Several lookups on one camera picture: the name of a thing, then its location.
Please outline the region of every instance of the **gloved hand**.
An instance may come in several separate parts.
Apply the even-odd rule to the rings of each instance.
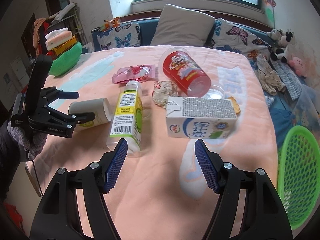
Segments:
[[[34,158],[42,152],[43,146],[47,140],[47,134],[34,132],[33,142],[30,144],[29,140],[26,138],[24,131],[19,127],[11,127],[11,122],[8,122],[7,130],[10,136],[26,151],[28,152],[29,160],[34,160]]]

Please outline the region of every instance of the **candy wrapper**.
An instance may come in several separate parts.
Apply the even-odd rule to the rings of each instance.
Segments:
[[[119,68],[118,72],[112,76],[113,84],[127,84],[131,80],[140,83],[156,77],[156,65],[140,65]]]
[[[154,101],[154,103],[165,108],[169,96],[179,96],[177,85],[172,81],[156,81],[152,93],[152,100]]]

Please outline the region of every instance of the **barcode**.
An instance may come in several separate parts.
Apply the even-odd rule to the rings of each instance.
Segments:
[[[131,126],[117,126],[113,130],[113,133],[116,132],[131,132]]]

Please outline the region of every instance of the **plastic bottle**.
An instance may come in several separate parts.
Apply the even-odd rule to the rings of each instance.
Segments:
[[[211,79],[184,48],[167,50],[160,58],[159,70],[188,97],[203,97],[210,89]]]
[[[141,84],[129,81],[120,93],[112,120],[107,146],[114,150],[121,138],[128,142],[128,156],[140,152],[142,128]]]

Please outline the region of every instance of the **pink bed sheet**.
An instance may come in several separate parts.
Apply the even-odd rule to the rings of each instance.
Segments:
[[[114,107],[120,86],[113,85],[111,77],[117,69],[142,64],[158,65],[161,55],[171,47],[122,48],[84,54],[77,66],[64,76],[49,76],[45,87],[56,86],[71,91],[74,88],[80,94],[77,101],[106,97]],[[232,134],[225,140],[205,140],[208,148],[239,169],[265,169],[276,186],[274,127],[262,88],[248,60],[232,52],[200,47],[185,49],[212,82],[223,85],[226,94],[235,97],[241,107]],[[169,138],[165,109],[156,106],[151,98],[153,81],[142,83],[142,87],[143,156],[127,157],[124,161],[115,188],[105,195],[109,212],[123,240],[202,239],[218,196],[207,187],[195,158],[196,140]],[[67,113],[72,101],[66,100],[56,106]],[[108,129],[108,124],[100,125],[75,132],[71,139],[49,135],[42,153],[35,159],[42,191],[58,168],[65,167],[68,171],[83,169],[108,152],[105,144]],[[32,164],[27,163],[27,166],[33,174]],[[82,192],[77,190],[77,193],[84,233],[92,237]],[[232,235],[239,231],[243,206],[242,192]]]

